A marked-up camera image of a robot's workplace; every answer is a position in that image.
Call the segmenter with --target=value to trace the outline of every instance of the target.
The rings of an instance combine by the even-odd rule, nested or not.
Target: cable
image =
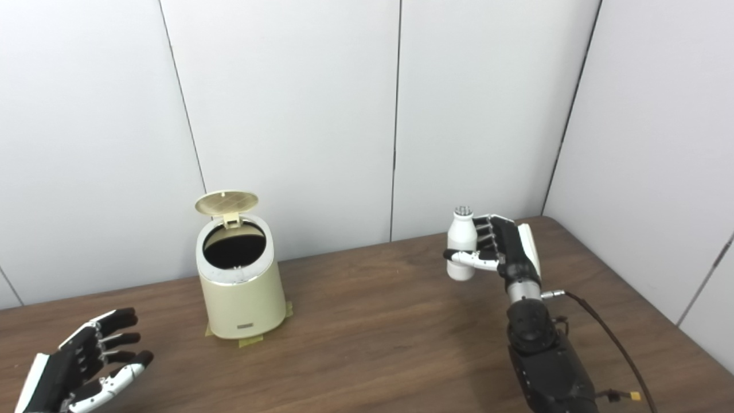
[[[611,341],[614,342],[615,345],[617,345],[617,348],[619,348],[619,352],[622,353],[622,355],[625,357],[625,360],[627,360],[627,363],[630,365],[630,368],[632,369],[632,373],[635,374],[635,377],[637,377],[637,381],[640,383],[640,387],[642,388],[642,392],[644,393],[645,398],[647,399],[647,405],[650,407],[650,411],[652,413],[658,413],[658,408],[655,407],[655,401],[653,401],[653,397],[650,394],[649,389],[647,388],[647,385],[644,382],[644,379],[642,378],[642,374],[640,374],[639,370],[637,370],[637,366],[632,361],[632,358],[629,354],[627,354],[627,351],[622,346],[622,343],[619,342],[616,336],[614,336],[614,333],[611,332],[609,327],[602,321],[601,317],[599,317],[599,314],[594,311],[594,309],[589,305],[589,303],[586,302],[583,298],[579,298],[577,295],[572,294],[568,291],[565,292],[565,295],[568,298],[572,298],[575,300],[578,305],[582,306],[586,312],[588,312],[598,323],[599,325],[604,328],[604,331],[606,331],[607,335],[609,335],[609,338],[611,338]]]

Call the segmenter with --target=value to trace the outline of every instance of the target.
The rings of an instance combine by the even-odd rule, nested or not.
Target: open lid
[[[254,193],[243,191],[216,191],[208,193],[196,200],[195,208],[198,212],[210,217],[221,216],[225,228],[239,228],[242,219],[240,212],[247,212],[258,204],[258,197]]]

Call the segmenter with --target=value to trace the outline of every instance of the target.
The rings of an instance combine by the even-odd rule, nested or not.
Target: small white bottle
[[[476,250],[476,228],[472,218],[474,214],[468,206],[458,206],[454,210],[454,222],[448,229],[448,248],[461,251]],[[474,267],[446,262],[446,272],[457,281],[467,281],[474,275]]]

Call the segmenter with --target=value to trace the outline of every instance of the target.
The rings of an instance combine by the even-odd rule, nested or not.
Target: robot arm
[[[140,341],[138,333],[113,334],[137,321],[132,308],[113,310],[82,324],[56,353],[37,354],[15,413],[86,413],[111,400],[153,360],[150,351],[113,350]],[[108,363],[125,365],[94,379]]]
[[[498,215],[470,217],[468,208],[454,213],[443,256],[454,279],[468,279],[466,267],[471,267],[495,270],[505,280],[509,355],[528,406],[535,413],[597,413],[594,384],[542,302],[530,226]],[[466,249],[471,243],[475,247]],[[452,248],[456,245],[463,248]]]

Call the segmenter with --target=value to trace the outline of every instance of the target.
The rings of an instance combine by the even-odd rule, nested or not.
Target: white fingertip
[[[480,270],[487,271],[497,271],[497,266],[499,265],[499,262],[495,260],[480,259],[479,252],[469,254],[460,251],[451,256],[451,261],[454,263],[463,264],[463,266],[478,268]]]

